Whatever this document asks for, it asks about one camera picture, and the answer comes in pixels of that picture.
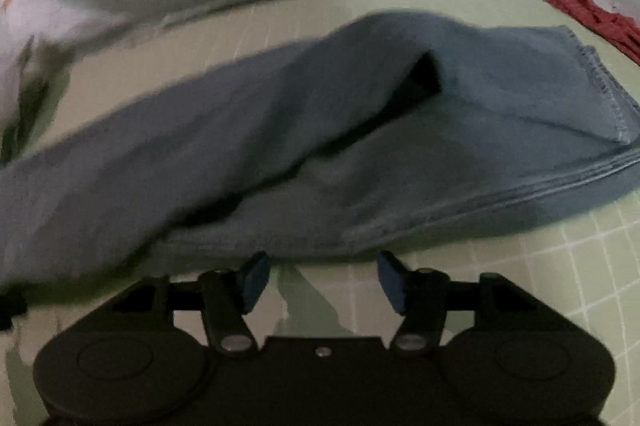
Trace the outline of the blue denim jeans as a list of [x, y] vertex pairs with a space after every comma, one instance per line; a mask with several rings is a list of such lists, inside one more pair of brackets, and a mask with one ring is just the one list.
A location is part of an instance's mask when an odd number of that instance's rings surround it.
[[568, 28], [375, 13], [14, 160], [1, 284], [511, 233], [638, 185], [638, 103]]

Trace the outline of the red cloth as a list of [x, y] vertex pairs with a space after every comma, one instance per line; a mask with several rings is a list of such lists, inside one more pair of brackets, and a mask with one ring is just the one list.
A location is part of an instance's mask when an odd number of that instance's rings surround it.
[[635, 64], [640, 64], [640, 28], [630, 16], [608, 11], [594, 0], [544, 0], [605, 39]]

